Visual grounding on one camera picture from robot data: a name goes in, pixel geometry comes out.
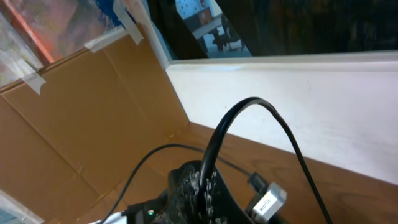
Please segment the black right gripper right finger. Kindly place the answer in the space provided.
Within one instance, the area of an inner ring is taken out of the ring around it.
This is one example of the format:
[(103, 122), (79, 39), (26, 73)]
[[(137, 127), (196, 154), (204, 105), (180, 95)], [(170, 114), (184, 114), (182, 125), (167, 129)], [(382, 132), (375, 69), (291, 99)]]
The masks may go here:
[(205, 195), (207, 223), (254, 224), (231, 195), (217, 167), (211, 179), (207, 181)]

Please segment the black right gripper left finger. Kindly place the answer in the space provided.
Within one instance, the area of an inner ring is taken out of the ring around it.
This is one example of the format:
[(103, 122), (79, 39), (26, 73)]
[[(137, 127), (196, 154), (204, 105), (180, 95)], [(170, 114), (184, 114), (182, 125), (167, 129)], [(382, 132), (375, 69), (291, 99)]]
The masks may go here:
[(198, 212), (200, 161), (189, 161), (168, 174), (167, 201), (155, 218), (161, 224), (201, 223)]

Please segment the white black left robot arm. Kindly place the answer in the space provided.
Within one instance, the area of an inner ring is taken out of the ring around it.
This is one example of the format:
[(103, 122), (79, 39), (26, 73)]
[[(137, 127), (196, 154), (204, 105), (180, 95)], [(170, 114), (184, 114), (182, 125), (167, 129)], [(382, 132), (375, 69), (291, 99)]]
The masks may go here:
[(157, 198), (129, 205), (127, 209), (112, 214), (104, 224), (150, 224), (167, 204), (168, 190)]

